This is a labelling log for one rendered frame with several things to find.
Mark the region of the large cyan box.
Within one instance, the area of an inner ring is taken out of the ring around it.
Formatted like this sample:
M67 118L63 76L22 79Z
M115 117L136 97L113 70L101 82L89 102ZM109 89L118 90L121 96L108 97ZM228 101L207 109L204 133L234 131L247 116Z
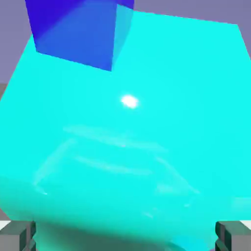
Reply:
M134 0L111 71L39 53L0 100L0 209L39 251L211 251L251 221L251 0Z

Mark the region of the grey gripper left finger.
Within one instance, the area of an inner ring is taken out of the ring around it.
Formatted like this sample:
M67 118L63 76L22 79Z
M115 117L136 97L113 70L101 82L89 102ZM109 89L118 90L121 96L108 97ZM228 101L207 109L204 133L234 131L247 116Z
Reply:
M0 251L36 251L34 221L0 220Z

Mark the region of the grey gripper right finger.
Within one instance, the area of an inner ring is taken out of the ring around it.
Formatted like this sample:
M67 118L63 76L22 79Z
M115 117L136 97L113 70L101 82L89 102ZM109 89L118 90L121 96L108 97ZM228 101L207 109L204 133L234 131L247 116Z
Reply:
M241 221L217 221L215 251L251 251L251 229Z

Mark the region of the small blue cube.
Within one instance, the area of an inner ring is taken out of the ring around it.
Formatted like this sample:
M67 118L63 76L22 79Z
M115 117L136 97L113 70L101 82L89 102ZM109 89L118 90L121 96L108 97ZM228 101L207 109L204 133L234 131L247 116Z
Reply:
M111 71L131 27L134 0L25 0L39 53Z

